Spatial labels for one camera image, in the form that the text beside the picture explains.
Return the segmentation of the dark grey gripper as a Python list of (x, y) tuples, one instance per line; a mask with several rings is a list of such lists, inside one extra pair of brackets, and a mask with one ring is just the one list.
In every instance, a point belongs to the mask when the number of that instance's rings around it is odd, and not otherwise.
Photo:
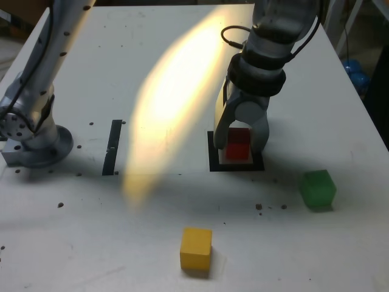
[(229, 126), (238, 120), (250, 126), (252, 151), (262, 152), (269, 138), (267, 113), (262, 107), (268, 107), (269, 100), (269, 97), (251, 94), (240, 89), (226, 78), (224, 92), (219, 93), (215, 103), (214, 146), (217, 149), (223, 149), (227, 145)]

